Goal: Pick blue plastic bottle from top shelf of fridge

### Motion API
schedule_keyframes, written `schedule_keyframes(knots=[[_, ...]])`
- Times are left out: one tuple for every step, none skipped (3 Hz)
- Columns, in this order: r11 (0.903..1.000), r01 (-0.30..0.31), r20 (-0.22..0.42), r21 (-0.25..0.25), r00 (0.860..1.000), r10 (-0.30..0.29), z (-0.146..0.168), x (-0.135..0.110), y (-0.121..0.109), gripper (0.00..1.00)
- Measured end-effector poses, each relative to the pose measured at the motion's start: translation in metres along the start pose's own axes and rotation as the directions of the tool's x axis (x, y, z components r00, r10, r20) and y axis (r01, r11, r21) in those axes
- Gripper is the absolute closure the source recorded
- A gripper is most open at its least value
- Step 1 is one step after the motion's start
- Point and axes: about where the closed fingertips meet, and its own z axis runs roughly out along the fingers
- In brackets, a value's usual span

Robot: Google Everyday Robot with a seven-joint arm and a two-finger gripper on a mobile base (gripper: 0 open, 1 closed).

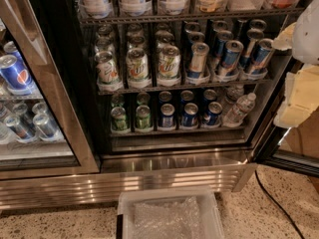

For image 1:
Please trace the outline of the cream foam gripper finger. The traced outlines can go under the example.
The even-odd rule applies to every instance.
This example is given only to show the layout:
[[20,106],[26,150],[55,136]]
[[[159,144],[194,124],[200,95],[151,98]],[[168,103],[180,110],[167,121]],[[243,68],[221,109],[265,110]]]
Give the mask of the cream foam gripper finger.
[[288,73],[284,97],[274,124],[298,127],[319,107],[319,66],[305,64],[296,74]]
[[291,50],[294,48],[294,32],[296,23],[287,26],[278,36],[273,40],[272,47],[279,51]]

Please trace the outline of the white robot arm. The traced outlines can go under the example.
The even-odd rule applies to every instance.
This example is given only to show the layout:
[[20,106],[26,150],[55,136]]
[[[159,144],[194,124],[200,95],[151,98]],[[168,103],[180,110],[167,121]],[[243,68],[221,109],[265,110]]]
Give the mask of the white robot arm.
[[319,107],[319,0],[312,0],[295,23],[273,41],[278,51],[291,50],[303,64],[297,73],[285,78],[285,100],[274,124],[283,128],[298,127]]

